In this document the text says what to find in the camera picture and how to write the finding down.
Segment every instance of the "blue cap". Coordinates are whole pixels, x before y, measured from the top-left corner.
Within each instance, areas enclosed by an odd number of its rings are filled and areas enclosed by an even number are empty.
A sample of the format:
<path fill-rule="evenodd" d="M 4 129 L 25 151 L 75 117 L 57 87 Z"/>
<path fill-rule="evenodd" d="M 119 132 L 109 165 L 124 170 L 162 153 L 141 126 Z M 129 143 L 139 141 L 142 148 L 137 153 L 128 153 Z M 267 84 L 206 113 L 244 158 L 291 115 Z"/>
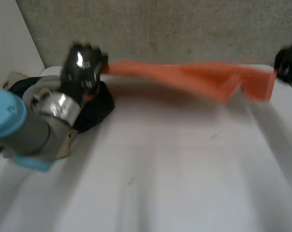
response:
<path fill-rule="evenodd" d="M 16 95 L 0 89 L 0 138 L 16 132 L 25 122 L 27 108 Z"/>

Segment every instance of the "silver metal cylinder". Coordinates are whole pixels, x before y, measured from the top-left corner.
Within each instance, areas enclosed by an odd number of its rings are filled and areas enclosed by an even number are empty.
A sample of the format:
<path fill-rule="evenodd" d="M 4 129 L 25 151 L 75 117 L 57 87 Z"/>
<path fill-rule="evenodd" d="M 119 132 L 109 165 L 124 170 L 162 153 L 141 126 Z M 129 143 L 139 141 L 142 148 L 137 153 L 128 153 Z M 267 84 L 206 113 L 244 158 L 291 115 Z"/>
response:
<path fill-rule="evenodd" d="M 80 112 L 79 104 L 64 93 L 54 92 L 40 103 L 40 114 L 52 115 L 73 126 Z"/>

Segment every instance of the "black cloth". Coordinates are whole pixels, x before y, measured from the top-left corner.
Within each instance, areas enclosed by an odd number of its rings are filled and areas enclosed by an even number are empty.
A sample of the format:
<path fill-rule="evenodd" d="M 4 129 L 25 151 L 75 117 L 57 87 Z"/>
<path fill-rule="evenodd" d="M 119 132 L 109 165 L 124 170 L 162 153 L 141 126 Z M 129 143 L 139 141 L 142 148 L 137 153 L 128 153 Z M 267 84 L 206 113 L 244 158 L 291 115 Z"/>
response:
<path fill-rule="evenodd" d="M 112 95 L 104 82 L 99 84 L 99 94 L 93 101 L 88 101 L 79 113 L 73 128 L 79 133 L 83 133 L 97 124 L 114 109 Z"/>
<path fill-rule="evenodd" d="M 12 87 L 10 87 L 8 90 L 11 93 L 16 94 L 18 97 L 22 98 L 24 95 L 24 92 L 32 85 L 36 84 L 38 80 L 40 80 L 41 77 L 29 77 L 27 79 L 23 79 L 20 81 L 17 81 L 15 84 L 13 84 Z"/>

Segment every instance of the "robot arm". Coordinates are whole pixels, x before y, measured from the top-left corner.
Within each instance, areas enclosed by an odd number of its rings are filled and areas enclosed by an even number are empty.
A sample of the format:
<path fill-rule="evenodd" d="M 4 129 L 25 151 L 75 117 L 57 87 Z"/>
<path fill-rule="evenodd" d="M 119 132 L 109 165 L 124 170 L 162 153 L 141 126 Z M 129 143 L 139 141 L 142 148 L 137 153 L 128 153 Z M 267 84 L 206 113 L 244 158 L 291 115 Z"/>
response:
<path fill-rule="evenodd" d="M 48 170 L 79 115 L 83 94 L 96 92 L 107 62 L 99 48 L 75 44 L 63 66 L 60 88 L 44 96 L 36 112 L 1 89 L 0 146 L 12 152 L 15 162 Z"/>

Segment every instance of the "gray wall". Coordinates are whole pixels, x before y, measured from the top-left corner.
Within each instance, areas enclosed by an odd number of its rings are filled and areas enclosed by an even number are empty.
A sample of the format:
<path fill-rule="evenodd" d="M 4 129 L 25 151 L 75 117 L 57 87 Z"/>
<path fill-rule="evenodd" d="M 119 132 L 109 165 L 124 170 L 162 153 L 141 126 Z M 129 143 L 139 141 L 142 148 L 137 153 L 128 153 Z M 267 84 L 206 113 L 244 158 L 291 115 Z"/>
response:
<path fill-rule="evenodd" d="M 17 0 L 46 67 L 72 41 L 111 60 L 272 61 L 292 43 L 292 0 Z"/>

